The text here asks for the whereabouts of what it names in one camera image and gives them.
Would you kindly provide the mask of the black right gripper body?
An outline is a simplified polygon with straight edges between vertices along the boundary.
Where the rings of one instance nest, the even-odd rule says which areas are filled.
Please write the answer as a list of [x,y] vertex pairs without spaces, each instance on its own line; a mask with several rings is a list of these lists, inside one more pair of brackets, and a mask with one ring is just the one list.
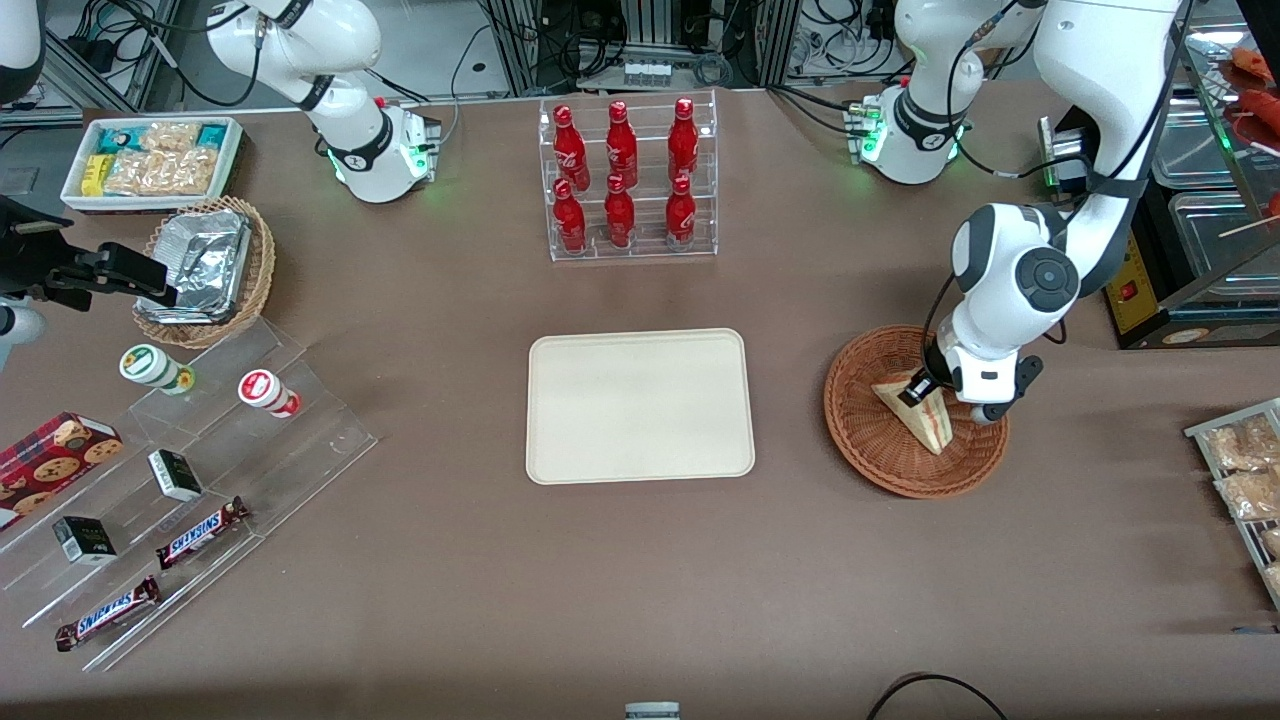
[[73,222],[1,197],[1,296],[8,300],[79,306],[79,292],[46,286],[52,272],[70,265],[76,250],[63,237]]

